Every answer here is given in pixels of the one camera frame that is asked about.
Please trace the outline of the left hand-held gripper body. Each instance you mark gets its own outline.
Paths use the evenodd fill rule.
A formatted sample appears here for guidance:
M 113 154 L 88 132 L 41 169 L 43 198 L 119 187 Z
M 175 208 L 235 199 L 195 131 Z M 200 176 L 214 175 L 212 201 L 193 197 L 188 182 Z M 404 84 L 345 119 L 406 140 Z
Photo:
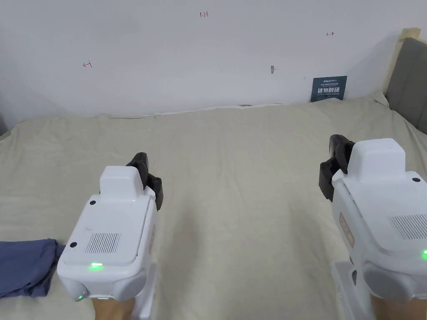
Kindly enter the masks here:
M 60 256 L 57 274 L 70 297 L 136 299 L 132 320 L 150 320 L 157 279 L 155 194 L 135 167 L 107 166 Z

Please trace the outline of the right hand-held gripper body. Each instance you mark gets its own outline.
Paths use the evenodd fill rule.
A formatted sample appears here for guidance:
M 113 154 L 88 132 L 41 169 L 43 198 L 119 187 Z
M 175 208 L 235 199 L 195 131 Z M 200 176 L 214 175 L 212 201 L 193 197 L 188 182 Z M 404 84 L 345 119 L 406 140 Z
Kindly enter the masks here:
M 332 213 L 351 258 L 332 274 L 346 320 L 375 318 L 370 296 L 426 299 L 427 186 L 391 138 L 353 146 L 348 173 L 332 177 Z

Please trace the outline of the person's right hand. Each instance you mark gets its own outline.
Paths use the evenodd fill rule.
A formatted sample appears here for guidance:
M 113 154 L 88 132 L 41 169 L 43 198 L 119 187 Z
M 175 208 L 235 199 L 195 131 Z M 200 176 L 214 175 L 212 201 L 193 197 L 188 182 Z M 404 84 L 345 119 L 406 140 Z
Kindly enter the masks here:
M 424 299 L 396 302 L 373 295 L 370 299 L 376 320 L 425 320 L 427 318 L 427 301 Z

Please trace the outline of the person's left hand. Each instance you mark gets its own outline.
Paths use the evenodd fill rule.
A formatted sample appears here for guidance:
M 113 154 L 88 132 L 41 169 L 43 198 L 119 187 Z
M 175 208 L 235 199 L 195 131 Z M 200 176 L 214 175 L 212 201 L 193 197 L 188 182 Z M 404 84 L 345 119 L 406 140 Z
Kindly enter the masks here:
M 136 299 L 120 302 L 115 299 L 91 299 L 95 320 L 130 320 Z

